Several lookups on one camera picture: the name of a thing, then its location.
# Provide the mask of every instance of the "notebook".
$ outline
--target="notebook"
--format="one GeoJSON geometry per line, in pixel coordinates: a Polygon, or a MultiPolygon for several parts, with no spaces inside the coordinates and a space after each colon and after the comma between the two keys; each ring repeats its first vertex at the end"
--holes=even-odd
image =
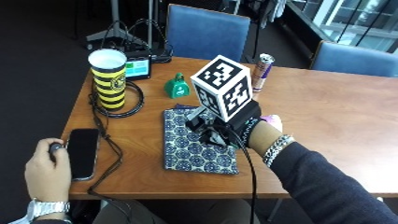
{"type": "MultiPolygon", "coordinates": [[[[237,175],[237,154],[233,147],[219,147],[200,142],[200,135],[185,127],[187,116],[196,107],[177,105],[163,112],[164,168],[167,170],[237,175]]],[[[215,115],[205,111],[205,120],[215,115]]]]}

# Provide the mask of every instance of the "person's right hand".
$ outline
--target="person's right hand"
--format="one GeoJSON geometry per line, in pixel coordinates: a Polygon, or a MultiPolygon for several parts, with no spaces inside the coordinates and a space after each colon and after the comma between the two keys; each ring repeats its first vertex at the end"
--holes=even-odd
{"type": "Polygon", "coordinates": [[[39,141],[35,154],[27,163],[26,180],[28,195],[42,202],[68,202],[71,186],[71,165],[67,150],[58,149],[54,152],[56,162],[50,159],[50,144],[63,144],[58,138],[47,138],[39,141]]]}

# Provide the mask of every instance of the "cube with fiducial markers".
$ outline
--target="cube with fiducial markers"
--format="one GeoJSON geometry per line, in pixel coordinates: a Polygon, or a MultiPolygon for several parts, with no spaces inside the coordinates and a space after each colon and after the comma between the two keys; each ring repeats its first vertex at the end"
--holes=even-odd
{"type": "Polygon", "coordinates": [[[251,69],[219,55],[191,79],[201,105],[228,122],[253,98],[251,69]]]}

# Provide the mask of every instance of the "silver watch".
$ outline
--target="silver watch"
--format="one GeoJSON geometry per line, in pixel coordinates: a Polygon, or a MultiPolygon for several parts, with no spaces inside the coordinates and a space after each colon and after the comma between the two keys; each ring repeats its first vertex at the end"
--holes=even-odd
{"type": "Polygon", "coordinates": [[[70,202],[44,203],[36,198],[28,203],[28,222],[32,222],[35,218],[51,213],[67,213],[70,211],[70,202]]]}

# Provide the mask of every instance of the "black smartphone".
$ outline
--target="black smartphone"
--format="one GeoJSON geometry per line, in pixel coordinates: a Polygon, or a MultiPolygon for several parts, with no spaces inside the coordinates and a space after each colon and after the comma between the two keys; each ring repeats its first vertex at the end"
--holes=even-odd
{"type": "Polygon", "coordinates": [[[88,180],[95,176],[99,146],[99,129],[72,130],[67,140],[72,180],[88,180]]]}

